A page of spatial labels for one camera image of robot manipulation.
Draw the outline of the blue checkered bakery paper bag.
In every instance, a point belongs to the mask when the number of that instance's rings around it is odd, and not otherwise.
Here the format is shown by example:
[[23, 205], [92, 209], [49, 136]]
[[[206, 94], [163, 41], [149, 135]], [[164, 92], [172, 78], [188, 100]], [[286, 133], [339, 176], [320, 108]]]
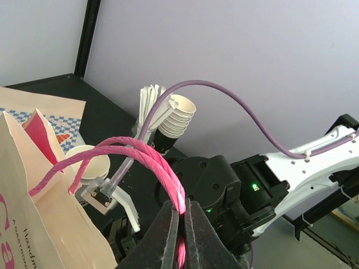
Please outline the blue checkered bakery paper bag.
[[1, 87], [1, 112], [24, 124], [38, 109], [52, 126], [63, 152], [74, 148], [79, 137], [85, 101], [35, 94]]

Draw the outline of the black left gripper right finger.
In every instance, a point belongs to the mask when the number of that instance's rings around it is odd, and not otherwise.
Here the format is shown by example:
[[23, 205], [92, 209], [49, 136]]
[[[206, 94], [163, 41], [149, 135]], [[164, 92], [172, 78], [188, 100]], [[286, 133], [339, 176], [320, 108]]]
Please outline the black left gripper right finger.
[[185, 268], [239, 268], [239, 262], [219, 239], [196, 201], [186, 200], [184, 236]]

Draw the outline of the tall white paper cup stack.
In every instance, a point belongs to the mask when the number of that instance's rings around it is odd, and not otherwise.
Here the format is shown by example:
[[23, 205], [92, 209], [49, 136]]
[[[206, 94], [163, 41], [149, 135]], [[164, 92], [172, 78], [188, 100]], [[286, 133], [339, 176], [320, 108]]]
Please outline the tall white paper cup stack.
[[159, 125], [158, 130], [170, 138], [184, 134], [196, 112], [196, 105], [188, 98], [173, 94], [172, 99], [178, 104], [174, 111]]

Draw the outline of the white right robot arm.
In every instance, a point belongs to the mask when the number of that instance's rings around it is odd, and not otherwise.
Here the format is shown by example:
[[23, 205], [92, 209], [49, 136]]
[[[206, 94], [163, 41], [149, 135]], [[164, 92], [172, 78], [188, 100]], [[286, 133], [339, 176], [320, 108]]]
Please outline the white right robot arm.
[[165, 159], [222, 243], [242, 254], [279, 217], [290, 216], [300, 231], [335, 206], [339, 187], [358, 188], [358, 121], [350, 115], [293, 152], [310, 156], [277, 152], [235, 163], [222, 155]]

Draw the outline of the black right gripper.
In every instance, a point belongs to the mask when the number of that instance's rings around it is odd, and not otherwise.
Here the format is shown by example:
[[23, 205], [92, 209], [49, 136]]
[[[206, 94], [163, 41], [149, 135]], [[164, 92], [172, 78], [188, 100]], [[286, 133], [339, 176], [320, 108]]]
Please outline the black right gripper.
[[260, 155], [230, 164], [223, 156], [169, 158], [185, 190], [186, 212], [175, 211], [155, 174], [134, 163], [120, 187], [139, 213], [140, 231], [124, 218], [112, 224], [120, 264], [238, 264], [256, 239], [254, 230], [275, 217], [290, 184]]

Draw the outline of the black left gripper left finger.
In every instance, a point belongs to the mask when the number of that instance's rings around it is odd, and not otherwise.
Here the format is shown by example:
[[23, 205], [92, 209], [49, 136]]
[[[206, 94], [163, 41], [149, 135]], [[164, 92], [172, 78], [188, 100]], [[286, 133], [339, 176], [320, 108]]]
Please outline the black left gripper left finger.
[[165, 202], [139, 244], [117, 267], [178, 268], [179, 219], [179, 213], [172, 202]]

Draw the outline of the cream pink Cakes paper bag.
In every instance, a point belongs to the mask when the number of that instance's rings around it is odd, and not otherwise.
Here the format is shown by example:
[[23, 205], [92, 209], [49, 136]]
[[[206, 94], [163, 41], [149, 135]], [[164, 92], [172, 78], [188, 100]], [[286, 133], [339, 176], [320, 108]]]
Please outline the cream pink Cakes paper bag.
[[1, 267], [115, 268], [113, 251], [75, 198], [80, 175], [71, 166], [99, 155], [131, 157], [150, 169], [176, 210], [184, 213], [185, 192], [173, 170], [150, 146], [113, 137], [98, 147], [65, 158], [50, 148], [52, 164], [21, 124], [1, 115]]

